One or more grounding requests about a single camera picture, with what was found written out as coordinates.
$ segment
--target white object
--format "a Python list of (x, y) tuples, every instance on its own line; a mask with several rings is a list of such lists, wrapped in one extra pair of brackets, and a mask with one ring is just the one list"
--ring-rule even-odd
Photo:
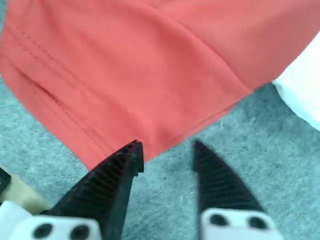
[(31, 217), (31, 213), (13, 201), (2, 203), (0, 207), (0, 238), (8, 240), (16, 226)]
[(320, 33), (273, 84), (289, 108), (320, 131)]
[(0, 206), (0, 239), (102, 240), (102, 236), (99, 224), (94, 219), (50, 215), (34, 216), (18, 204), (5, 201)]
[[(225, 224), (215, 224), (214, 216), (223, 218)], [(264, 227), (252, 226), (253, 218)], [(274, 221), (265, 213), (253, 210), (208, 208), (201, 214), (200, 229), (203, 240), (283, 240)]]

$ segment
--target ribbed rubber pad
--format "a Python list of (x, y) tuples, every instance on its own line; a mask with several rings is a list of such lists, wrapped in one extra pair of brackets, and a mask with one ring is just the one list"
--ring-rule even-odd
[(143, 171), (143, 147), (134, 141), (101, 162), (45, 214), (95, 219), (103, 239), (118, 240), (133, 177)]
[(201, 213), (208, 208), (264, 211), (236, 173), (200, 141), (194, 145), (193, 168)]

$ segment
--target floor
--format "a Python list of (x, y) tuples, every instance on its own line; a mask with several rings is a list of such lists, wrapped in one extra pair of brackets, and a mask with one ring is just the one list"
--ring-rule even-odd
[[(294, 115), (268, 84), (221, 120), (146, 164), (133, 182), (124, 240), (196, 239), (197, 189), (191, 170), (195, 138), (225, 157), (286, 240), (320, 239), (320, 132)], [(2, 79), (0, 166), (20, 175), (51, 204), (87, 172)]]

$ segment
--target red fabric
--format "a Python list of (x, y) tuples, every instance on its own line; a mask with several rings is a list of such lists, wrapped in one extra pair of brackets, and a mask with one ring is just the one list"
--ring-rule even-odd
[(92, 169), (150, 159), (275, 79), (320, 30), (319, 0), (9, 0), (5, 83)]

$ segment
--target beige object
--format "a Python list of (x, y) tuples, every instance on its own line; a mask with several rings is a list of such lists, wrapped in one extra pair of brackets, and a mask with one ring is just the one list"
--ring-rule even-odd
[(11, 175), (9, 186), (0, 195), (0, 202), (4, 201), (15, 202), (33, 215), (50, 208), (49, 203), (32, 187), (24, 183), (18, 175)]

